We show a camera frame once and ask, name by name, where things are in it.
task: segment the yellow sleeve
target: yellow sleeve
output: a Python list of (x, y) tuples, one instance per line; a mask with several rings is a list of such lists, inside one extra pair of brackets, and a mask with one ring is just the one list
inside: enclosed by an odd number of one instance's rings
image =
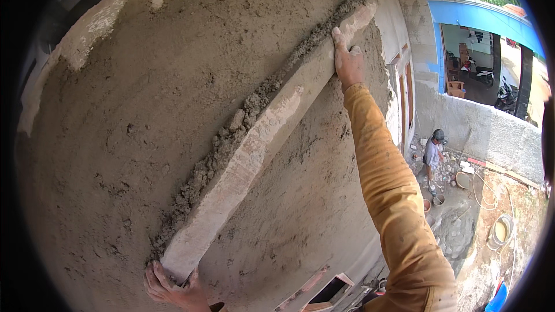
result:
[(365, 311), (455, 311), (457, 284), (424, 219), (420, 187), (393, 144), (384, 116), (361, 83), (345, 92), (362, 195), (390, 275)]

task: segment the bucket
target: bucket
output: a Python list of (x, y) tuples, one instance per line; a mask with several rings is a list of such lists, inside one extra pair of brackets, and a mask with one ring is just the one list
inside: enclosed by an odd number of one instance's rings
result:
[(432, 204), (430, 204), (430, 201), (424, 199), (424, 213), (428, 213), (430, 208), (432, 208)]
[(434, 205), (435, 206), (443, 205), (444, 202), (445, 202), (445, 197), (443, 196), (443, 194), (438, 194), (438, 195), (434, 196)]
[(513, 235), (513, 218), (506, 213), (499, 216), (489, 228), (487, 245), (496, 250), (506, 244)]

